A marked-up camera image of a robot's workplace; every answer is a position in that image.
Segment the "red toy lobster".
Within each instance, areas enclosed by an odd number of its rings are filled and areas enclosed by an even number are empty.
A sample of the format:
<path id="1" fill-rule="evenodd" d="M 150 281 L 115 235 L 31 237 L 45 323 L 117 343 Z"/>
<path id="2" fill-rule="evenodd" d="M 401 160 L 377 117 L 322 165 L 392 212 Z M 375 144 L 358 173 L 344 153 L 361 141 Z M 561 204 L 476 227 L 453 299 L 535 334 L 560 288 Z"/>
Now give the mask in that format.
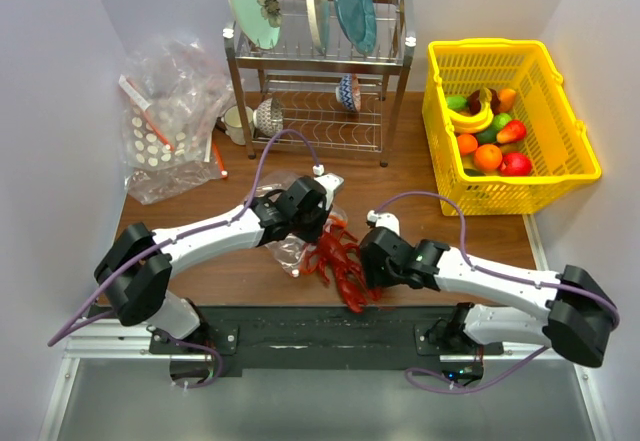
<path id="1" fill-rule="evenodd" d="M 382 289 L 366 282 L 358 238 L 337 215 L 330 215 L 318 240 L 305 246 L 300 273 L 317 273 L 326 287 L 333 283 L 344 305 L 356 314 L 381 298 Z"/>

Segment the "clear zip bag orange zipper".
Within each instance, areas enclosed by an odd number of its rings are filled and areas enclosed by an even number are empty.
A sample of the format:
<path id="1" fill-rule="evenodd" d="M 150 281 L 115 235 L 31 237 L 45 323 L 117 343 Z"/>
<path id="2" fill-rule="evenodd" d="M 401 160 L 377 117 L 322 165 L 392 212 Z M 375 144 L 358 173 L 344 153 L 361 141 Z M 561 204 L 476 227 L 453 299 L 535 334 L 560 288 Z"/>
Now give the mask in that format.
<path id="1" fill-rule="evenodd" d="M 265 195 L 276 189 L 287 189 L 298 177 L 298 174 L 288 170 L 276 170 L 268 173 L 260 179 L 256 195 Z M 329 218 L 325 223 L 325 230 L 328 230 L 331 225 L 346 227 L 347 224 L 348 216 L 346 212 L 337 204 L 334 204 Z M 289 276 L 293 278 L 300 276 L 303 258 L 309 251 L 304 241 L 289 234 L 283 240 L 268 243 L 265 247 L 273 259 Z"/>

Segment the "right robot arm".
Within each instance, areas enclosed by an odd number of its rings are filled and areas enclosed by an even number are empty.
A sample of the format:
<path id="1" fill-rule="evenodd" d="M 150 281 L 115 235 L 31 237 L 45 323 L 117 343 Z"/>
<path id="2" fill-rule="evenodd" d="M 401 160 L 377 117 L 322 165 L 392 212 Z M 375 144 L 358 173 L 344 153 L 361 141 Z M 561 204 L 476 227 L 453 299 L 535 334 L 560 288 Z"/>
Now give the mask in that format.
<path id="1" fill-rule="evenodd" d="M 616 325 L 615 306 L 578 266 L 568 265 L 560 273 L 515 268 L 465 257 L 432 240 L 410 245 L 387 227 L 375 227 L 364 237 L 360 258 L 370 288 L 406 285 L 490 301 L 490 306 L 457 307 L 442 332 L 445 345 L 456 353 L 515 342 L 550 347 L 578 365 L 603 364 Z"/>

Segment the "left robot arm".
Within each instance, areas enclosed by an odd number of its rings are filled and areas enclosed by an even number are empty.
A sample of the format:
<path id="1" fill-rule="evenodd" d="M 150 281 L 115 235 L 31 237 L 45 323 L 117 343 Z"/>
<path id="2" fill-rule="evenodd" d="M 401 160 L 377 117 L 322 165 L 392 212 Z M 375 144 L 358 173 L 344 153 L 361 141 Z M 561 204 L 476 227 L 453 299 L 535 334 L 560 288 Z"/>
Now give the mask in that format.
<path id="1" fill-rule="evenodd" d="M 344 180 L 335 174 L 301 176 L 286 189 L 254 196 L 215 217 L 149 230 L 137 223 L 117 238 L 94 271 L 124 326 L 148 323 L 185 353 L 206 344 L 209 328 L 195 305 L 168 290 L 169 281 L 218 256 L 282 241 L 316 242 Z"/>

